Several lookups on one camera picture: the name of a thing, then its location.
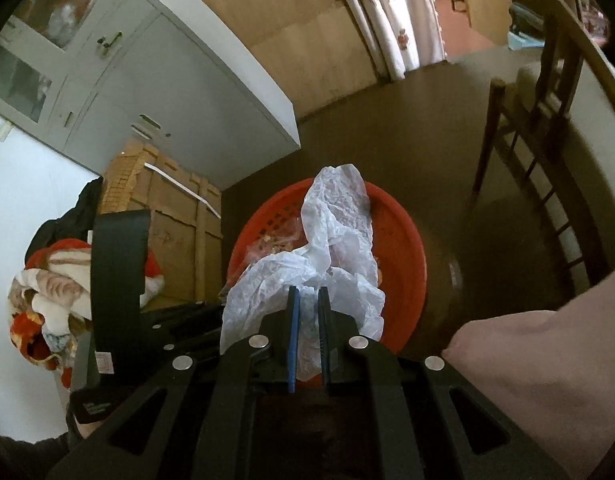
white sticker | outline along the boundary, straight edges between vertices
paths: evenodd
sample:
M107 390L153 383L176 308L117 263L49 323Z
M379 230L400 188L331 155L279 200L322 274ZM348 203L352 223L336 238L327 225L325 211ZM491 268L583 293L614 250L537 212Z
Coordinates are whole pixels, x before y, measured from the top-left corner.
M100 374L113 374L112 354L110 352L94 352L96 357L96 367Z

floral curtain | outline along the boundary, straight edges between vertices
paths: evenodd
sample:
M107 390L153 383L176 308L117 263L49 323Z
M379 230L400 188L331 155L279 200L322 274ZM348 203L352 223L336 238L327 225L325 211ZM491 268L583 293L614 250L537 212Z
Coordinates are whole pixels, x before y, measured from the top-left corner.
M445 59L434 0L345 0L380 75L405 72Z

red floor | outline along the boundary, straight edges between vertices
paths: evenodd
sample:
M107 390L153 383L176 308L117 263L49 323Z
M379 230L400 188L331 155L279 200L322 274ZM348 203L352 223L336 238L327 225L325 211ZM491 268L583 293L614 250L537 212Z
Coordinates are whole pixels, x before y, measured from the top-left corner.
M459 9L465 9L463 2L457 3ZM450 0L436 0L436 10L448 57L462 56L494 46L492 41L470 28L466 12L452 10Z

crumpled white paper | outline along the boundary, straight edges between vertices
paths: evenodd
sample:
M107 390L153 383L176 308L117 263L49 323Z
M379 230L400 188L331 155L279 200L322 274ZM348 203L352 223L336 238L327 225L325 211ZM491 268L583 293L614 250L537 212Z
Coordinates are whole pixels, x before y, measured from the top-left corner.
M255 334L267 314L286 308L292 285L301 296L300 381L321 371L316 315L321 286L328 288L333 310L352 316L362 335L380 339L385 294L377 288L369 213L369 198L359 170L352 164L323 168L301 208L307 245L290 253L265 256L241 275L228 293L223 312L221 353Z

metal rivet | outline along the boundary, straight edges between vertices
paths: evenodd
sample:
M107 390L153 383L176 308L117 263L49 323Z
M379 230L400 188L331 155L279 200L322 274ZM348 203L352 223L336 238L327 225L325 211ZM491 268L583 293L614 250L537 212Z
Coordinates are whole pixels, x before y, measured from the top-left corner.
M253 335L249 340L252 348L265 348L269 342L270 340L262 334Z
M187 370L193 364L193 360L189 355L179 355L172 361L172 366L177 370Z
M438 372L439 370L443 370L443 367L445 366L445 361L441 359L440 357L437 357L436 355L429 356L428 358L425 359L424 362L425 362L425 366L430 368L430 370L434 370L435 372Z
M363 350L364 348L367 348L367 345L369 345L367 339L364 338L362 335L355 335L350 337L348 343L352 348L356 348L357 350Z

